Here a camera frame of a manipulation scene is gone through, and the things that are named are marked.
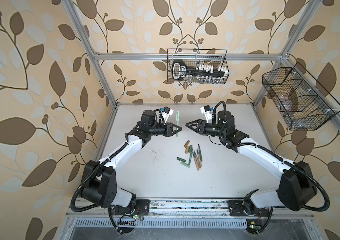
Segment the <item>light green pen cap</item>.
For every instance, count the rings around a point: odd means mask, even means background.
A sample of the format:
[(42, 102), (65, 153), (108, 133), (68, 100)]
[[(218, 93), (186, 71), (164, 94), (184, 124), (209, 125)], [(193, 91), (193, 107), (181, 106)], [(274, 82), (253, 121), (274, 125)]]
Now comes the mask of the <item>light green pen cap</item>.
[(176, 114), (176, 121), (177, 121), (177, 125), (178, 125), (179, 122), (180, 122), (180, 111), (177, 111), (177, 114)]

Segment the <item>dark green pen cap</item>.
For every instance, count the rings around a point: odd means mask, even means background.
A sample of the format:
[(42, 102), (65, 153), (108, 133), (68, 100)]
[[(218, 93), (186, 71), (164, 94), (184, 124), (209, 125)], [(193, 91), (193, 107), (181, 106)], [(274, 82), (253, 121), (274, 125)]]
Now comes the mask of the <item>dark green pen cap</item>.
[(182, 158), (179, 158), (179, 157), (177, 157), (177, 160), (178, 160), (178, 161), (181, 161), (181, 162), (184, 162), (184, 163), (186, 162), (185, 159), (182, 159)]

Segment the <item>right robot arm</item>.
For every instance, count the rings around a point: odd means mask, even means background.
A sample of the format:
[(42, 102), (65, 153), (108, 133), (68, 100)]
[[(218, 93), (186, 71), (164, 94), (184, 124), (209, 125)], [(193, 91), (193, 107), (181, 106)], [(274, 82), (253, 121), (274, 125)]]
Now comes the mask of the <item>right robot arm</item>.
[(186, 127), (202, 136), (217, 137), (225, 148), (246, 156), (269, 171), (278, 181), (276, 189), (253, 190), (243, 198), (245, 212), (253, 215), (256, 209), (287, 208), (292, 211), (306, 209), (324, 212), (330, 208), (330, 198), (313, 177), (310, 166), (304, 161), (295, 163), (259, 145), (249, 135), (238, 130), (234, 116), (227, 110), (204, 106), (205, 119), (186, 123)]

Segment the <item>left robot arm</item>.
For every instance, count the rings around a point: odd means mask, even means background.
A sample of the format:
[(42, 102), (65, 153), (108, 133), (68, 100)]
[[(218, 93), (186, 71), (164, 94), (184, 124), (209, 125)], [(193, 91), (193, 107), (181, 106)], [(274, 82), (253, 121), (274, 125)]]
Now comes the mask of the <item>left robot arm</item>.
[(133, 213), (136, 195), (117, 187), (116, 173), (153, 136), (168, 138), (182, 131), (182, 127), (167, 121), (173, 113), (169, 107), (145, 110), (135, 127), (124, 135), (125, 140), (119, 147), (98, 161), (86, 163), (81, 184), (71, 199), (71, 210), (79, 213), (96, 207), (120, 207)]

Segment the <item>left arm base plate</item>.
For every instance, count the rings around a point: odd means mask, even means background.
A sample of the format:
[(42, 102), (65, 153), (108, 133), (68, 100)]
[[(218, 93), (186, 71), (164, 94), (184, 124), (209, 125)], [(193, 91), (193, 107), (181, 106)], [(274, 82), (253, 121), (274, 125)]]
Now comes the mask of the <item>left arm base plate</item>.
[(145, 216), (149, 213), (150, 200), (133, 200), (127, 207), (115, 206), (111, 208), (111, 213), (117, 216)]

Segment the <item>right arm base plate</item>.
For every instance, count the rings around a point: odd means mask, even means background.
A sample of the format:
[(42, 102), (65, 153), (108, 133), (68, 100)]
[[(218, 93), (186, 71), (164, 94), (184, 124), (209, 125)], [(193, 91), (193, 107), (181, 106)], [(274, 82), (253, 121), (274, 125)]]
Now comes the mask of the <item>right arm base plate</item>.
[(268, 217), (270, 209), (258, 209), (251, 201), (229, 200), (227, 201), (231, 217)]

